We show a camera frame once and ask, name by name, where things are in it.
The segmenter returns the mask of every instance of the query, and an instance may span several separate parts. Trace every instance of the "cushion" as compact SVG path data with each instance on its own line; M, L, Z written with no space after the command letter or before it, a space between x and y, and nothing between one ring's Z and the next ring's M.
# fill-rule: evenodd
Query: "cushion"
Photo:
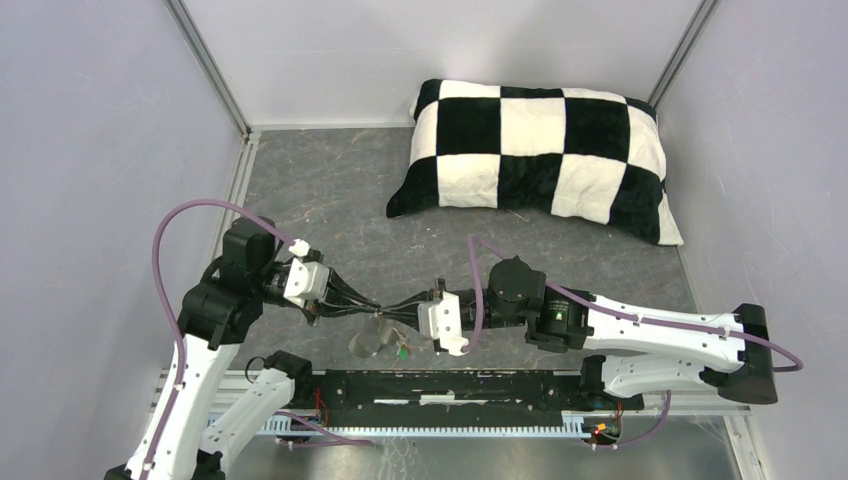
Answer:
M653 244L683 239L647 103L580 88L428 80L410 110L409 170L386 216L432 207L537 208Z

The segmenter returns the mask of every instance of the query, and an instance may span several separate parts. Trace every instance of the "gray wall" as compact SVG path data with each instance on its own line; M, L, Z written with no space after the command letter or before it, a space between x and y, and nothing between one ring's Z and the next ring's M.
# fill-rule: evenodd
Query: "gray wall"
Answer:
M807 362L756 410L777 479L848 467L846 25L844 1L722 2L660 108L703 307L765 305L772 338Z
M647 98L698 0L186 0L254 125L410 123L421 82Z
M156 224L225 193L240 139L161 0L4 2L0 98L0 478L102 478L172 348ZM218 218L166 234L174 299Z

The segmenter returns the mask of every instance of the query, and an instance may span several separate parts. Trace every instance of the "black and white pillow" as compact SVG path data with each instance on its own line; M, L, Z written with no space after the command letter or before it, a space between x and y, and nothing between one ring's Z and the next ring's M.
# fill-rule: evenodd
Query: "black and white pillow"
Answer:
M653 244L683 243L665 194L656 113L645 102L428 80L410 114L410 166L389 218L437 206L534 207Z

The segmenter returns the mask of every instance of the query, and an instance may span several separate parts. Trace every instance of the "checkered pillow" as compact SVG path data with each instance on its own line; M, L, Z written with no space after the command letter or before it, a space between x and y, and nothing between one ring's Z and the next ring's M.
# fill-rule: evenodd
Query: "checkered pillow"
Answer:
M656 113L645 102L428 80L410 114L410 166L389 218L436 206L535 207L653 244L683 243L668 209Z

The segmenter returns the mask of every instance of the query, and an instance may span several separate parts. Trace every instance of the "pillow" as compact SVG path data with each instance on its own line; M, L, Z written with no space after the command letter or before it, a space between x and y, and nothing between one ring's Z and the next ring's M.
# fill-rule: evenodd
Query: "pillow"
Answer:
M409 170L389 218L439 206L533 207L653 244L683 243L668 208L656 112L645 102L428 80L410 115Z

